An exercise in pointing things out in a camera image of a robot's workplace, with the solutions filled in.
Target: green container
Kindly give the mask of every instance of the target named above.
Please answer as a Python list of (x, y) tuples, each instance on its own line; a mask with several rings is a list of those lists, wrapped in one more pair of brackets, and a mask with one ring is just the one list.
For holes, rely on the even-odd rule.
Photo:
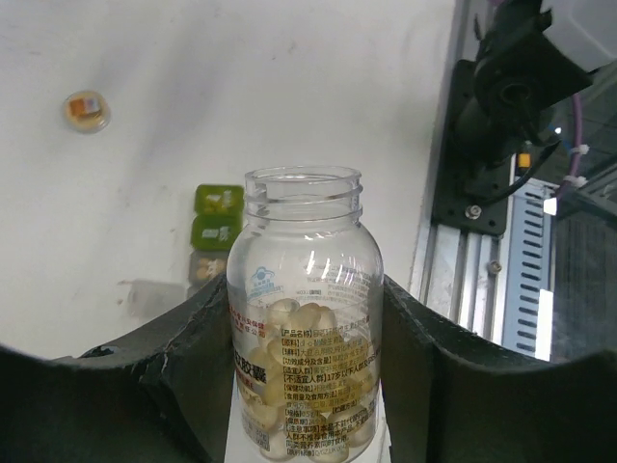
[(242, 215), (244, 188), (238, 185), (200, 185), (195, 192), (195, 213)]
[(241, 215), (200, 214), (193, 221), (191, 245), (198, 251), (229, 251), (241, 231)]

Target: small round jar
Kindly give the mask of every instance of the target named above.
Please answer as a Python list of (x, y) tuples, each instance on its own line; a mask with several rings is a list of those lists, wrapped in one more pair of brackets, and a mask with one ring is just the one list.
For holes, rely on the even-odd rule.
[(360, 178), (246, 175), (228, 293), (241, 419), (264, 461), (344, 463), (375, 435), (384, 270), (360, 223)]

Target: round container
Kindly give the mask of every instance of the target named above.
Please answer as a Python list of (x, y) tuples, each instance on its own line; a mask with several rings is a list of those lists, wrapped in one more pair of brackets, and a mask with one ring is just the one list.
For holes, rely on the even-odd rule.
[(348, 462), (375, 434), (384, 270), (360, 177), (246, 175), (228, 293), (241, 419), (264, 461)]

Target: small box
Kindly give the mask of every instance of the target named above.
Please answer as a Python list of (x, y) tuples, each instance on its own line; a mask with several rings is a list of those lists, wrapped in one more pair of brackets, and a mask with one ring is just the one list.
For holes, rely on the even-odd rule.
[(244, 188), (238, 185), (200, 185), (195, 192), (198, 215), (242, 215)]
[(229, 251), (241, 231), (241, 216), (198, 215), (193, 221), (191, 245), (198, 251)]
[(194, 251), (189, 264), (189, 282), (195, 287), (202, 287), (228, 268), (227, 252)]

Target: screw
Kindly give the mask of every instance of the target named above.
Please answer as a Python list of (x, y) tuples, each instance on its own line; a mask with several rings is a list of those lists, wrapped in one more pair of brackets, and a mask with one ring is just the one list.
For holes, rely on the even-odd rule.
[(465, 216), (470, 220), (476, 220), (482, 215), (482, 207), (479, 205), (470, 205), (465, 209)]
[(491, 260), (489, 262), (488, 268), (489, 268), (489, 273), (493, 275), (496, 275), (501, 270), (503, 270), (503, 267), (501, 266), (501, 264), (497, 262), (496, 260)]

